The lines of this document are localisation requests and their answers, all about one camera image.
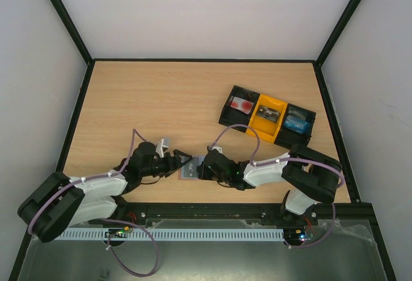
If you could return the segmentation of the black bin left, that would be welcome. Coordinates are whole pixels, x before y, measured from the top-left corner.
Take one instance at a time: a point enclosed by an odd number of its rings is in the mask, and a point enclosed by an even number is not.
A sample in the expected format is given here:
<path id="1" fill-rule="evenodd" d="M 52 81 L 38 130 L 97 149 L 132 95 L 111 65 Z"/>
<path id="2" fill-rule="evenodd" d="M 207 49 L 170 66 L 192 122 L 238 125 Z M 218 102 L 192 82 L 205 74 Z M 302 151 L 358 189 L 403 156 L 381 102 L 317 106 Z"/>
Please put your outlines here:
<path id="1" fill-rule="evenodd" d="M 224 126 L 237 125 L 236 130 L 245 133 L 260 94 L 239 86 L 233 86 L 221 110 L 218 123 Z"/>

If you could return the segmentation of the black bin right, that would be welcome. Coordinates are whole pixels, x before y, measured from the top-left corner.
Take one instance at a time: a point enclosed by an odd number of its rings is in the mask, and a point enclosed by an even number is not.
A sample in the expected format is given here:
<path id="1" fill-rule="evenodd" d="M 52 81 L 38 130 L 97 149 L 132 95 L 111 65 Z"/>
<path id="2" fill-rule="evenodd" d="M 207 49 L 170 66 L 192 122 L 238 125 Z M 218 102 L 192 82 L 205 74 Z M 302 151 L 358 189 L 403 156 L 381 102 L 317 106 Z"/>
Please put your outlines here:
<path id="1" fill-rule="evenodd" d="M 290 149 L 294 144 L 307 146 L 312 137 L 316 112 L 287 104 L 274 144 Z"/>

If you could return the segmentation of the dark card in yellow bin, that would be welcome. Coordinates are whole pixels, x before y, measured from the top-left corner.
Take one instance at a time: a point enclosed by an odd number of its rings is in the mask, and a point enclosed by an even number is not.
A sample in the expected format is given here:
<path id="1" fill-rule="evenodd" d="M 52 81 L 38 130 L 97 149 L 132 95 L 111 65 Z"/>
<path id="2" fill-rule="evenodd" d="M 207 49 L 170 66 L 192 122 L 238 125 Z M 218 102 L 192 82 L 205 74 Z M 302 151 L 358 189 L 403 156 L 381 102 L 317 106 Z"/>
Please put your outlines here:
<path id="1" fill-rule="evenodd" d="M 270 122 L 277 123 L 280 117 L 280 112 L 276 109 L 260 105 L 257 110 L 257 116 L 264 118 Z"/>

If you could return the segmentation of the blue VIP credit card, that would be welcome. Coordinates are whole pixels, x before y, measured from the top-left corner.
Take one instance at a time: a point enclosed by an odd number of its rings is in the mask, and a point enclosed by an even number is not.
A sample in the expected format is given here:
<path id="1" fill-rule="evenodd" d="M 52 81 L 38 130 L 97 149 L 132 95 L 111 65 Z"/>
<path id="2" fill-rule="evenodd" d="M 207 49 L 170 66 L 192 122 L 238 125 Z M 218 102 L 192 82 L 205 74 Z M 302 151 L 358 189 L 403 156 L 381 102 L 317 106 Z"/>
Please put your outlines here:
<path id="1" fill-rule="evenodd" d="M 310 124 L 308 122 L 289 119 L 285 120 L 285 127 L 299 134 L 304 134 L 309 126 Z"/>

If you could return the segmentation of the red white card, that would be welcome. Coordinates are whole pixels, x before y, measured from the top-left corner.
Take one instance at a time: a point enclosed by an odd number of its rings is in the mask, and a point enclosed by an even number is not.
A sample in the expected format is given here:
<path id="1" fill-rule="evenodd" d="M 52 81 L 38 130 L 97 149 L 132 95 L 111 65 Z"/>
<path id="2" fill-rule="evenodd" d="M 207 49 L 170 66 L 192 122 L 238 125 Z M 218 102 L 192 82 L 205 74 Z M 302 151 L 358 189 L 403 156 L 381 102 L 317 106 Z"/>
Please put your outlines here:
<path id="1" fill-rule="evenodd" d="M 250 114 L 254 107 L 254 103 L 243 98 L 233 96 L 230 101 L 230 107 L 244 114 Z"/>

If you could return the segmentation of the yellow bin middle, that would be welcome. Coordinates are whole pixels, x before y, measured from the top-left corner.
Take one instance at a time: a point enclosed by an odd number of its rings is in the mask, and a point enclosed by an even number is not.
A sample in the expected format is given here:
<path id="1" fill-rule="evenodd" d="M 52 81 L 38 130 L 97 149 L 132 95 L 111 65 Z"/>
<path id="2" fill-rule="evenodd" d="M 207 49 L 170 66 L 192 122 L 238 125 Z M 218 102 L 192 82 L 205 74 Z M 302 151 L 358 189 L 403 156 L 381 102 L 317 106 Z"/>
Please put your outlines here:
<path id="1" fill-rule="evenodd" d="M 257 132 L 261 140 L 274 143 L 288 103 L 264 94 L 251 95 L 249 101 L 253 103 L 253 108 L 247 125 Z"/>

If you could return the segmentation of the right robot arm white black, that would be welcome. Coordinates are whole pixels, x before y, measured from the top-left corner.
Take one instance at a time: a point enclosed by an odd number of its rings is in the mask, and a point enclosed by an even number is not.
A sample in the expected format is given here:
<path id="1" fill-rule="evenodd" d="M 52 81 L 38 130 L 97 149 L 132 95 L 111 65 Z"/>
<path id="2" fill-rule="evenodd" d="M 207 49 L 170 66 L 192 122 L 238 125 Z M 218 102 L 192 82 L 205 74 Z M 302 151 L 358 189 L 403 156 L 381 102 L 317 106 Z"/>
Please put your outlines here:
<path id="1" fill-rule="evenodd" d="M 241 191 L 286 181 L 294 187 L 284 196 L 281 208 L 281 218 L 288 224 L 295 224 L 316 203 L 333 203 L 337 189 L 345 184 L 339 161 L 302 144 L 292 145 L 276 158 L 237 163 L 212 149 L 196 171 L 202 180 Z"/>

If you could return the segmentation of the black bin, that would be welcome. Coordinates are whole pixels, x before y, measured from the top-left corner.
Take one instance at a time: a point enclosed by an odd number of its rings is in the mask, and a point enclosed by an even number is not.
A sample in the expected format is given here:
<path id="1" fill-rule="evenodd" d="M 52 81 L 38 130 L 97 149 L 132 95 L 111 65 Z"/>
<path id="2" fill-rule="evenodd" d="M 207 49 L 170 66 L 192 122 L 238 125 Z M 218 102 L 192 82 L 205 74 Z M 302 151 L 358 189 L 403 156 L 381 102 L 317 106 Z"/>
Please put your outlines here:
<path id="1" fill-rule="evenodd" d="M 316 112 L 287 104 L 274 144 L 290 149 L 294 144 L 307 146 L 312 137 Z"/>
<path id="2" fill-rule="evenodd" d="M 224 126 L 237 125 L 236 130 L 245 133 L 260 94 L 239 86 L 233 86 L 221 110 L 218 123 Z"/>

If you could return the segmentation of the black frame post right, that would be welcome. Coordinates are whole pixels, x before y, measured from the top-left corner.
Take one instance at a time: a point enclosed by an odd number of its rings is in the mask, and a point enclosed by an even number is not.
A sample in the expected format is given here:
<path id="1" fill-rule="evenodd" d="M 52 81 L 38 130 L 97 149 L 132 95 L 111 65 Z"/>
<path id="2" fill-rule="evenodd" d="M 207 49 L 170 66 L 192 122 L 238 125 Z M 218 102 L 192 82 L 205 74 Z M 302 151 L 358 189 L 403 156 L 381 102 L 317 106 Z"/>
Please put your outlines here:
<path id="1" fill-rule="evenodd" d="M 328 37 L 325 45 L 323 46 L 318 58 L 316 59 L 316 64 L 318 66 L 322 66 L 326 59 L 328 58 L 329 54 L 332 52 L 333 47 L 339 40 L 341 34 L 343 33 L 344 29 L 346 28 L 347 24 L 349 23 L 350 19 L 352 18 L 353 14 L 357 10 L 358 6 L 360 5 L 362 0 L 349 0 L 347 5 L 345 6 L 339 20 L 337 21 L 336 25 L 334 26 L 330 36 Z"/>

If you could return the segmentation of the black frame post left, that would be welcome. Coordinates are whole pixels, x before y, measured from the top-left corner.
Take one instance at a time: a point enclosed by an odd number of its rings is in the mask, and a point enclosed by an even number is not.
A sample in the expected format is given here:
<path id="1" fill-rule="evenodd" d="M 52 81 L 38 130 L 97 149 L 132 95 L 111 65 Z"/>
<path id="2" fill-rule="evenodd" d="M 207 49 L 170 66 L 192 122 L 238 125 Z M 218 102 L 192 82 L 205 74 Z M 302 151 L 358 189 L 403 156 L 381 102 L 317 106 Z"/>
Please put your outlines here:
<path id="1" fill-rule="evenodd" d="M 80 33 L 78 29 L 76 28 L 75 23 L 73 22 L 63 1 L 62 0 L 50 0 L 50 3 L 52 4 L 55 11 L 57 12 L 57 15 L 62 21 L 66 31 L 70 35 L 81 57 L 83 58 L 83 60 L 85 61 L 87 65 L 90 65 L 93 62 L 93 58 L 91 54 L 89 53 L 82 37 L 80 36 Z"/>

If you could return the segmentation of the black aluminium front rail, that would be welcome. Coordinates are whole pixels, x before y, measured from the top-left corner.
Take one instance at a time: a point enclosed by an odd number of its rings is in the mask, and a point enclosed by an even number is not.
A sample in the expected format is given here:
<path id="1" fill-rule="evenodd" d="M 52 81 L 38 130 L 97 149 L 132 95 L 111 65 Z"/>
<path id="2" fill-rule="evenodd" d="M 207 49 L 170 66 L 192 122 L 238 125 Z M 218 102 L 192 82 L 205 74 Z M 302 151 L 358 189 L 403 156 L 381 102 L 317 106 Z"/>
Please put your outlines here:
<path id="1" fill-rule="evenodd" d="M 163 219 L 226 220 L 258 222 L 264 226 L 305 225 L 308 221 L 332 218 L 331 204 L 315 204 L 303 216 L 293 217 L 279 203 L 269 204 L 194 204 L 194 203 L 122 203 L 110 219 L 135 221 L 143 225 Z"/>

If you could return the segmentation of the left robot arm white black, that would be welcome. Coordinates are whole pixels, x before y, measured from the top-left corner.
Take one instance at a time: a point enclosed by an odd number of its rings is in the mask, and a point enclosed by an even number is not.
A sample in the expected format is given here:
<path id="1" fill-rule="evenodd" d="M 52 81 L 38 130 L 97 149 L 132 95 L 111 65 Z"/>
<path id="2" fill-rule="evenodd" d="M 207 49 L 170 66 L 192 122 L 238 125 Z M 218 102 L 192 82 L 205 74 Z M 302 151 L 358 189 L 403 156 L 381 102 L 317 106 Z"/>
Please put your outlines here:
<path id="1" fill-rule="evenodd" d="M 30 235 L 51 242 L 66 228 L 115 215 L 117 198 L 141 185 L 145 177 L 169 177 L 192 160 L 180 150 L 142 142 L 119 166 L 89 177 L 54 172 L 17 210 Z"/>

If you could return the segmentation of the black frame post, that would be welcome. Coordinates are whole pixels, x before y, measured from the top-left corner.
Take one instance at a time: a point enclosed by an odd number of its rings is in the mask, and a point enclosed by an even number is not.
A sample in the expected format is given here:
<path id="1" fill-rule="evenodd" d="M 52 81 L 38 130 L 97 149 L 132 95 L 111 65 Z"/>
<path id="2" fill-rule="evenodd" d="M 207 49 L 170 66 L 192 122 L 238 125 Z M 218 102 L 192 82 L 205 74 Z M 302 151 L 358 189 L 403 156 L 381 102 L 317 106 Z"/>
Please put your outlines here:
<path id="1" fill-rule="evenodd" d="M 70 35 L 81 57 L 83 58 L 83 60 L 85 61 L 87 65 L 90 65 L 93 62 L 93 58 L 91 54 L 89 53 L 82 37 L 80 36 L 80 33 L 78 29 L 76 28 L 75 23 L 73 22 L 63 1 L 62 0 L 50 0 L 50 3 L 52 4 L 55 11 L 57 12 L 57 15 L 62 21 L 66 31 Z"/>
<path id="2" fill-rule="evenodd" d="M 334 26 L 330 36 L 328 37 L 325 45 L 323 46 L 318 58 L 316 59 L 316 64 L 318 66 L 322 66 L 326 59 L 328 58 L 329 54 L 332 52 L 333 47 L 339 40 L 341 34 L 343 33 L 344 29 L 346 28 L 347 24 L 349 23 L 350 19 L 352 18 L 353 14 L 357 10 L 358 6 L 360 5 L 362 0 L 349 0 L 347 5 L 345 6 L 339 20 L 337 21 L 336 25 Z"/>

